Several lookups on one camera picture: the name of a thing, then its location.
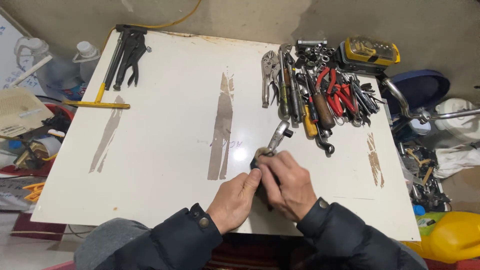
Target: black jacket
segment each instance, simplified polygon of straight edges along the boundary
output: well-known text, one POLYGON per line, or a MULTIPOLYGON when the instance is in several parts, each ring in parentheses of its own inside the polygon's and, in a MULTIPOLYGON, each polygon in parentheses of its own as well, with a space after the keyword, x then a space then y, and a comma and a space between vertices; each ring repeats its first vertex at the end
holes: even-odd
MULTIPOLYGON (((315 247, 317 258, 342 260, 351 269, 426 269, 421 259, 415 259, 398 243, 337 203, 328 205, 320 198, 297 228, 315 247)), ((108 243, 95 241, 93 235, 89 235, 84 250, 94 250, 95 245, 105 245, 99 250, 107 248, 108 243)), ((152 230, 121 244, 123 246, 105 256, 106 259, 102 258, 92 269, 200 269, 210 260, 212 249, 221 242, 222 236, 210 216, 195 204, 190 210, 184 208, 152 230)), ((80 260, 88 259, 78 253, 75 253, 77 267, 85 265, 80 260)))

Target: red container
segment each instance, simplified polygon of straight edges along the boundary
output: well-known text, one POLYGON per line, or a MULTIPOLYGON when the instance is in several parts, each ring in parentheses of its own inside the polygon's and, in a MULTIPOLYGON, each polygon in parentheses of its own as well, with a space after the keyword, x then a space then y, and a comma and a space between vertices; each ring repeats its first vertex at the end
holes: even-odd
MULTIPOLYGON (((59 105, 56 105, 56 104, 50 104, 50 103, 45 104, 45 106, 53 113, 55 113, 55 109, 58 108, 58 109, 62 110, 62 112, 65 113, 65 115, 67 116, 67 118, 70 121, 73 120, 74 114, 71 111, 67 110, 66 108, 64 108, 62 106, 59 106, 59 105)), ((7 166, 7 167, 4 167, 4 168, 0 169, 0 173, 11 175, 11 176, 19 176, 19 175, 48 176, 48 174, 50 173, 50 170, 52 169, 54 161, 55 161, 55 159, 46 161, 45 164, 43 165, 43 167, 38 169, 38 170, 16 169, 15 166, 10 165, 10 166, 7 166)))

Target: hand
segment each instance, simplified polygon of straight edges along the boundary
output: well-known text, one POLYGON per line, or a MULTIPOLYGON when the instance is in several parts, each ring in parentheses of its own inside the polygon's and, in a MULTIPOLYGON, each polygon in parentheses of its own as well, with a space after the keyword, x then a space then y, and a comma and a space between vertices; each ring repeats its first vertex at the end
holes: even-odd
POLYGON ((308 170, 300 167, 286 151, 273 157, 260 156, 258 161, 268 202, 289 220, 302 220, 317 201, 308 170), (274 175, 278 177, 280 186, 275 182, 274 175))
POLYGON ((237 229, 247 220, 261 178, 262 172, 253 169, 250 174, 243 172, 220 185, 206 213, 221 235, 237 229))

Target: white workbench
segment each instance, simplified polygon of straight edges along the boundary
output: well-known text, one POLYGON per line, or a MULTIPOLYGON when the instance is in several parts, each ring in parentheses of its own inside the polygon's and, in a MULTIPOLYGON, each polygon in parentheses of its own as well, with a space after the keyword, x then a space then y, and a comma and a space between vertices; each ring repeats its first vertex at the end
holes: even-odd
MULTIPOLYGON (((110 36, 84 101, 95 99, 118 36, 110 36)), ((32 221, 99 225, 123 217, 154 227, 196 202, 207 209, 220 184, 249 172, 257 148, 270 141, 280 119, 275 105, 262 108, 260 62, 279 45, 150 31, 145 40, 152 52, 139 61, 138 86, 127 88, 129 70, 122 90, 106 91, 102 100, 124 100, 131 109, 78 109, 32 221), (231 127, 228 106, 220 106, 215 124, 221 91, 232 100, 231 127), (215 126, 223 130, 214 135, 215 126), (211 162, 214 136, 222 140, 228 135, 230 142, 217 153, 220 158, 211 162), (225 168, 222 180, 217 176, 225 168), (219 179, 208 180, 212 174, 219 179)), ((378 92, 374 78, 360 80, 378 92)), ((347 123, 333 128, 328 141, 336 150, 331 157, 307 138, 303 125, 290 126, 294 136, 277 150, 290 151, 310 171, 318 196, 341 203, 389 237, 420 240, 383 108, 371 121, 371 127, 347 123)), ((293 223, 268 212, 257 198, 238 232, 300 235, 293 223)))

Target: yellow jug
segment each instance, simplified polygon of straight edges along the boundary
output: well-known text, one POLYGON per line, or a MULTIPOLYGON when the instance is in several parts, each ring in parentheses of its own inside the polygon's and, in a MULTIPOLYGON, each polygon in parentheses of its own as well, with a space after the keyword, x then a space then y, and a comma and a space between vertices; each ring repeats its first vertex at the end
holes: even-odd
POLYGON ((480 215, 467 212, 415 216, 421 242, 403 242, 422 258, 455 263, 480 256, 480 215))

